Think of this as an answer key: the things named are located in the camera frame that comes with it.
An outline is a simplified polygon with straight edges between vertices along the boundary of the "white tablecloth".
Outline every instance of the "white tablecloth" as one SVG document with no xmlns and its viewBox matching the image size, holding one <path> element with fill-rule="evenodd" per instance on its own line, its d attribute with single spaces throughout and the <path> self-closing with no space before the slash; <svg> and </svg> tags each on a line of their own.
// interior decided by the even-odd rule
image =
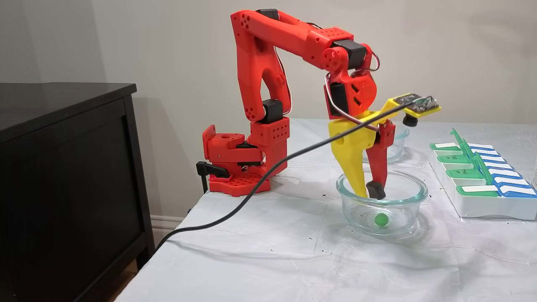
<svg viewBox="0 0 537 302">
<path fill-rule="evenodd" d="M 292 119 L 289 153 L 327 138 L 327 123 Z M 325 146 L 290 162 L 228 221 L 174 236 L 117 301 L 537 301 L 537 222 L 461 219 L 427 161 L 430 142 L 454 141 L 451 127 L 531 180 L 537 126 L 419 123 L 390 168 L 428 186 L 420 227 L 374 237 L 345 221 L 341 169 Z M 216 220 L 242 198 L 207 193 L 179 227 Z"/>
</svg>

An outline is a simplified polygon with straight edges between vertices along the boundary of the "pill organizer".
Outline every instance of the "pill organizer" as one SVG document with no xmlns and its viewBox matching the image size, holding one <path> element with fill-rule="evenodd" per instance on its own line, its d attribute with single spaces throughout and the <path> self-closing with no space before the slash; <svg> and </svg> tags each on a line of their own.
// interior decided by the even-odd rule
<svg viewBox="0 0 537 302">
<path fill-rule="evenodd" d="M 492 145 L 432 143 L 429 162 L 460 217 L 534 220 L 537 192 Z"/>
</svg>

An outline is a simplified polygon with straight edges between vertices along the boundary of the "baseboard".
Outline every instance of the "baseboard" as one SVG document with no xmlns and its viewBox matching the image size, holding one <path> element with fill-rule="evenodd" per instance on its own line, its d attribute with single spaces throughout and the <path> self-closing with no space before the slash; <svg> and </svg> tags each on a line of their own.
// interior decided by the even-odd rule
<svg viewBox="0 0 537 302">
<path fill-rule="evenodd" d="M 171 216 L 160 216 L 160 215 L 151 215 L 151 225 L 153 228 L 153 237 L 155 238 L 155 245 L 157 245 L 164 236 L 168 235 L 172 230 L 174 230 L 184 217 L 171 217 Z"/>
</svg>

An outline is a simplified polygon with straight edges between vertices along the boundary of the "wooden floor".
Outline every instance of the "wooden floor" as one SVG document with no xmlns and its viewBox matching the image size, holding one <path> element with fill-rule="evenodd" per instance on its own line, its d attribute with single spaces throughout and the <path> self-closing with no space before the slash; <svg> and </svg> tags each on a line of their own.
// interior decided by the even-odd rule
<svg viewBox="0 0 537 302">
<path fill-rule="evenodd" d="M 114 302 L 137 273 L 138 269 L 136 267 L 135 260 L 129 264 L 129 266 L 121 273 L 115 282 L 110 284 L 108 289 L 101 295 L 99 302 Z"/>
</svg>

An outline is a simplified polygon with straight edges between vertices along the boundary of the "clear glass bowl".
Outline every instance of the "clear glass bowl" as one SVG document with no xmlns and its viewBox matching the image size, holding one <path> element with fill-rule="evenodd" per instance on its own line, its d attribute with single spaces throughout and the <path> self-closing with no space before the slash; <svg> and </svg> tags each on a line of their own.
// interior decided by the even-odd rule
<svg viewBox="0 0 537 302">
<path fill-rule="evenodd" d="M 396 161 L 403 153 L 404 139 L 410 134 L 410 130 L 405 125 L 397 125 L 395 127 L 395 137 L 393 145 L 388 147 L 387 162 L 392 163 Z M 364 150 L 362 161 L 368 163 L 367 153 Z"/>
<path fill-rule="evenodd" d="M 365 182 L 373 178 L 370 169 L 364 169 Z M 418 214 L 420 203 L 427 197 L 427 187 L 419 178 L 399 171 L 388 170 L 383 200 L 364 198 L 354 194 L 345 174 L 336 182 L 341 194 L 343 215 L 349 224 L 364 233 L 392 235 L 410 231 Z"/>
</svg>

